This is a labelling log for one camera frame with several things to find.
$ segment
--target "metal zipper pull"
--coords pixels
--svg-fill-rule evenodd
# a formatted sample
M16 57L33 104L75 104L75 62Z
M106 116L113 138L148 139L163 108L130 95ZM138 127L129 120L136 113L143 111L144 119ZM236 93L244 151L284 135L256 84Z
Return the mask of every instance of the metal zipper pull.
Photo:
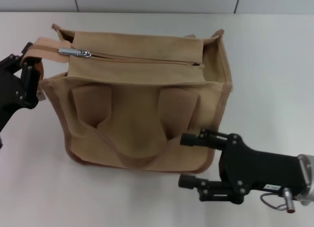
M59 53L63 55L73 55L78 57L91 57L92 54L86 50L77 50L73 48L60 48Z

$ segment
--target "tool bag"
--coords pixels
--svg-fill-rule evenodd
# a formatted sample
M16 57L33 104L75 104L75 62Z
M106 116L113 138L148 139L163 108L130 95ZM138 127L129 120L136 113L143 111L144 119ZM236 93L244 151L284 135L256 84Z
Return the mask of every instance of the tool bag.
M211 165L214 150L181 146L180 138L202 127L218 130L232 89L223 30L196 39L52 27L60 41L39 38L23 62L69 63L67 73L43 79L40 88L74 161L180 173Z

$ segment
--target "white table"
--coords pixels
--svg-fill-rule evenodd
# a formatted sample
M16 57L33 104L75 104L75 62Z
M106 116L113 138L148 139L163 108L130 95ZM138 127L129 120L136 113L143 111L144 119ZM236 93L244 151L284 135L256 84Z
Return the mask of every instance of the white table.
M39 36L57 38L52 23L86 31L209 37L225 29L234 79L220 127L254 149L314 154L314 16L0 13L0 59ZM45 61L46 76L67 69ZM50 102L14 114L1 133L0 226L3 227L312 227L314 204L287 214L252 191L242 205L198 201L178 188L179 175L82 166L64 150ZM219 179L219 153L208 171ZM280 198L271 198L276 204Z

